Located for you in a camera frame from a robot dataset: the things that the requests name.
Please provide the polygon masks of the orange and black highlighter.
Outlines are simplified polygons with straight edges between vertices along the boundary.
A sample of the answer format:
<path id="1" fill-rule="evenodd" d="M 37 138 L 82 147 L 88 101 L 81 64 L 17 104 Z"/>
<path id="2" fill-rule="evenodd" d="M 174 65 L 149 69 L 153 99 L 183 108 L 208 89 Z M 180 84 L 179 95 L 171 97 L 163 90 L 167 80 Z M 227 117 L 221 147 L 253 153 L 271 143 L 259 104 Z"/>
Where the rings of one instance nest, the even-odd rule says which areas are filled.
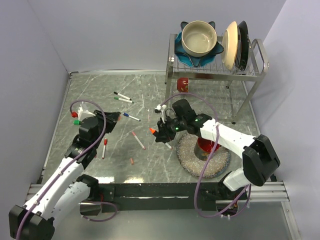
<path id="1" fill-rule="evenodd" d="M 150 132 L 151 132 L 152 135 L 155 136 L 155 135 L 157 134 L 157 131 L 156 131 L 155 129 L 149 128 L 149 130 L 150 130 Z"/>

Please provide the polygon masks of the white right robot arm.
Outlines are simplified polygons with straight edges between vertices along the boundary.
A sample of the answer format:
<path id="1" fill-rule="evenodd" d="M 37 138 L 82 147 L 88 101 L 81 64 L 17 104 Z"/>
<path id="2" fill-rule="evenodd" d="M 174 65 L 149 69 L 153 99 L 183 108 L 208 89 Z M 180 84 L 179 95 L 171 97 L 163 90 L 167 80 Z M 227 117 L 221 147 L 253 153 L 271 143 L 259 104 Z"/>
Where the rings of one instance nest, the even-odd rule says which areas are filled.
<path id="1" fill-rule="evenodd" d="M 157 143 L 174 140 L 176 133 L 187 131 L 201 139 L 212 141 L 235 153 L 242 160 L 242 167 L 229 173 L 219 186 L 219 195 L 232 198 L 238 189 L 249 184 L 261 187 L 281 165 L 270 139 L 241 133 L 219 123 L 211 116 L 197 114 L 186 99 L 172 104 L 175 117 L 165 115 L 165 105 L 157 105 L 154 111 L 161 114 L 158 129 L 152 134 Z"/>

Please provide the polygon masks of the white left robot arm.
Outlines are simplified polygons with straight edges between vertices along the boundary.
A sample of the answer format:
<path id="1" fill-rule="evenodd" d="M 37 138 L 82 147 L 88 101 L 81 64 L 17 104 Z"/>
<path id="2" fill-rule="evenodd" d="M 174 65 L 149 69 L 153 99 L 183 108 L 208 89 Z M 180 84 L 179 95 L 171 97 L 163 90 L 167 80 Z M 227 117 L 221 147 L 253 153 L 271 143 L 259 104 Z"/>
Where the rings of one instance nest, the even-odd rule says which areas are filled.
<path id="1" fill-rule="evenodd" d="M 80 121 L 78 134 L 52 176 L 23 206 L 15 205 L 10 210 L 9 231 L 13 239 L 50 240 L 59 223 L 76 205 L 100 198 L 99 181 L 83 171 L 120 115 L 120 112 L 95 110 L 92 116 Z"/>

